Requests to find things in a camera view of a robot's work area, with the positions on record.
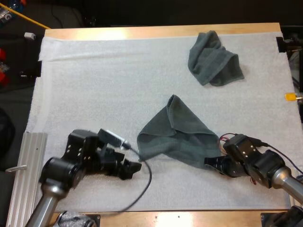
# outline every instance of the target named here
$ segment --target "cable connector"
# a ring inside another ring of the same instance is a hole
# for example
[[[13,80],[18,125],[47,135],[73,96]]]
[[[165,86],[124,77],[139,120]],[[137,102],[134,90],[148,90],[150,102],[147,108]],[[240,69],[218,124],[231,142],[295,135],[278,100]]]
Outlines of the cable connector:
[[[98,132],[98,137],[102,142],[108,143],[115,148],[123,147],[124,149],[129,150],[132,147],[127,140],[109,130],[105,131],[103,129],[100,129]]]

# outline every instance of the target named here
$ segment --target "yellow object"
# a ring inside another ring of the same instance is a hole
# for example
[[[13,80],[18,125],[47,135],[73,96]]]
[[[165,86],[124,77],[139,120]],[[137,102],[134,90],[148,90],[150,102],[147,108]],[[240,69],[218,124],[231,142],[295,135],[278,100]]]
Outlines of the yellow object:
[[[297,96],[295,95],[295,93],[286,93],[285,94],[285,99],[287,101],[296,101],[297,100]]]
[[[33,20],[33,19],[27,17],[27,16],[24,16],[23,14],[21,14],[21,13],[15,11],[15,10],[13,10],[13,9],[7,7],[6,5],[3,5],[2,3],[0,3],[0,6],[3,7],[4,9],[7,9],[7,10],[10,11],[10,12],[12,12],[12,13],[14,13],[14,14],[16,14],[16,15],[22,17],[22,18],[24,18],[25,20],[28,20],[28,21],[30,21],[30,22],[36,24],[36,25],[39,25],[39,26],[41,26],[41,27],[43,27],[43,28],[45,28],[45,29],[51,29],[50,27],[47,27],[47,26],[45,26],[45,25],[43,25],[43,24],[40,24],[39,22],[37,22],[37,21],[35,21],[35,20]]]

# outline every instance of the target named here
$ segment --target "wooden board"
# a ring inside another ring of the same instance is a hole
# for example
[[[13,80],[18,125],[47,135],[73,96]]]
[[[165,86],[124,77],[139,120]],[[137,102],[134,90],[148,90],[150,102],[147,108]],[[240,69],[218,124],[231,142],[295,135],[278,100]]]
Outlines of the wooden board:
[[[215,30],[221,35],[280,32],[280,25],[258,23],[51,29],[45,31],[45,36],[64,40],[124,40],[192,36],[209,30]],[[111,217],[102,217],[108,213],[97,214],[101,215],[102,227],[260,227],[262,212],[282,212],[282,210],[125,212]],[[57,217],[58,214],[54,214],[51,223],[54,223]]]
[[[101,227],[260,227],[263,212],[283,210],[126,212],[111,217],[102,216],[108,213],[94,214],[101,215]]]
[[[155,27],[110,27],[48,29],[45,36],[65,40],[124,40],[198,35],[214,30],[218,34],[280,32],[279,23],[188,25]]]

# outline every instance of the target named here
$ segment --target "red object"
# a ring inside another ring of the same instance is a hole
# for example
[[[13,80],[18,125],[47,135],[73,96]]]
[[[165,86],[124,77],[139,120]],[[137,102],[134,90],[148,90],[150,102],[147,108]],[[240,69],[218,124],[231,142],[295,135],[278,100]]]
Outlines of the red object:
[[[0,87],[4,87],[9,83],[9,78],[3,72],[0,72]]]
[[[0,49],[0,61],[4,61],[6,59],[6,53],[3,49]]]

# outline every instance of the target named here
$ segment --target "dark gray towel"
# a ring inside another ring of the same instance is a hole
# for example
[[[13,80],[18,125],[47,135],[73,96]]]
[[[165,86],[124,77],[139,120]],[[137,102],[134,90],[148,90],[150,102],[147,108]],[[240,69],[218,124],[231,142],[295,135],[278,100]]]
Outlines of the dark gray towel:
[[[189,52],[188,68],[202,85],[210,83],[213,86],[223,86],[244,79],[238,55],[221,46],[215,31],[198,35]]]
[[[137,142],[142,158],[163,153],[197,168],[204,168],[205,157],[220,155],[217,135],[176,95],[142,129]]]

